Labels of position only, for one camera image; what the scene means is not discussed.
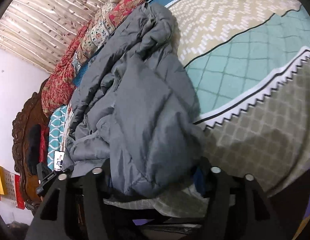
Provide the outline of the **smartphone with lit screen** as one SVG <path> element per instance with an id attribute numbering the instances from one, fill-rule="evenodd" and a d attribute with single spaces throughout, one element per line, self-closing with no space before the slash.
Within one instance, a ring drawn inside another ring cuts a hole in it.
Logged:
<path id="1" fill-rule="evenodd" d="M 54 170 L 62 171 L 63 160 L 65 153 L 63 151 L 54 152 Z"/>

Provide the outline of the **black phone tripod mount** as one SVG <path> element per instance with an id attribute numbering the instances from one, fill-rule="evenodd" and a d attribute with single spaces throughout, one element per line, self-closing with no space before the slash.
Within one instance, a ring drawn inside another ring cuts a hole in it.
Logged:
<path id="1" fill-rule="evenodd" d="M 24 167 L 24 178 L 21 185 L 22 196 L 27 210 L 34 216 L 54 181 L 62 171 L 51 170 L 45 163 L 38 163 L 36 175 L 32 175 L 28 167 Z"/>

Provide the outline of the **red floral patchwork quilt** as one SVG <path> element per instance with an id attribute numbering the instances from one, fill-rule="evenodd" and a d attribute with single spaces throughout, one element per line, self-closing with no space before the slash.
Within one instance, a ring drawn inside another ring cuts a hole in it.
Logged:
<path id="1" fill-rule="evenodd" d="M 101 49 L 117 27 L 139 5 L 149 0 L 108 0 L 84 25 L 67 48 L 41 92 L 45 116 L 67 105 L 75 90 L 73 80 L 84 65 Z"/>

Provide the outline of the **red yellow wall calendar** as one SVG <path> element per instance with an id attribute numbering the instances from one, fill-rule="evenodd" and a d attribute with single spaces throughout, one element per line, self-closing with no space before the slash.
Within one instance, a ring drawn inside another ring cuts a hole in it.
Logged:
<path id="1" fill-rule="evenodd" d="M 0 201 L 11 207 L 25 209 L 20 192 L 20 176 L 0 166 Z"/>

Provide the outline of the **pink beige floral curtain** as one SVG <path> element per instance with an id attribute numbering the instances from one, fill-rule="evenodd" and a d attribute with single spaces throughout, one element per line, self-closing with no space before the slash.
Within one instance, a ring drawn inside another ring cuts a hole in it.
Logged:
<path id="1" fill-rule="evenodd" d="M 108 0 L 12 0 L 0 48 L 52 73 L 78 31 Z"/>

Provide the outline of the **patterned teal beige bedspread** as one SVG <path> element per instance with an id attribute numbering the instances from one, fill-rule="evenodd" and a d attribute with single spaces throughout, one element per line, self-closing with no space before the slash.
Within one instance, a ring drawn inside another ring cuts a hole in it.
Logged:
<path id="1" fill-rule="evenodd" d="M 298 0 L 173 0 L 203 155 L 274 195 L 310 168 L 310 16 Z"/>

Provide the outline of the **carved wooden headboard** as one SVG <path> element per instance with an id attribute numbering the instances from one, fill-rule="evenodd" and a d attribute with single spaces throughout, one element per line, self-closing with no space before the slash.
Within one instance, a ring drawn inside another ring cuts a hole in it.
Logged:
<path id="1" fill-rule="evenodd" d="M 27 165 L 28 134 L 34 125 L 47 125 L 49 122 L 49 119 L 42 111 L 41 104 L 41 92 L 46 82 L 43 81 L 39 92 L 34 92 L 30 99 L 24 103 L 23 109 L 17 113 L 15 120 L 12 122 L 14 170 L 20 175 L 19 191 L 24 206 L 32 214 L 36 213 L 41 199 L 36 194 L 36 188 L 39 185 L 38 178 L 30 173 Z"/>

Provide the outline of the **teal lattice pillow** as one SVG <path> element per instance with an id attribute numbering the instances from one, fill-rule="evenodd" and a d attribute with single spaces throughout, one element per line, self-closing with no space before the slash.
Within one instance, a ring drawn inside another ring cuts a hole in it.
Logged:
<path id="1" fill-rule="evenodd" d="M 67 106 L 62 105 L 52 113 L 49 120 L 47 166 L 51 170 L 54 169 L 55 151 L 59 151 L 61 149 L 62 137 L 64 135 L 64 127 L 66 121 L 66 113 Z"/>

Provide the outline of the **grey padded jacket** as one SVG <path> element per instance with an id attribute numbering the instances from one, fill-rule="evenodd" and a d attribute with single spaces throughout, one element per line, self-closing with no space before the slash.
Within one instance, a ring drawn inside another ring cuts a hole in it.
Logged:
<path id="1" fill-rule="evenodd" d="M 86 70 L 63 161 L 73 176 L 109 161 L 116 191 L 154 198 L 198 162 L 199 102 L 171 46 L 175 22 L 162 5 L 140 5 Z"/>

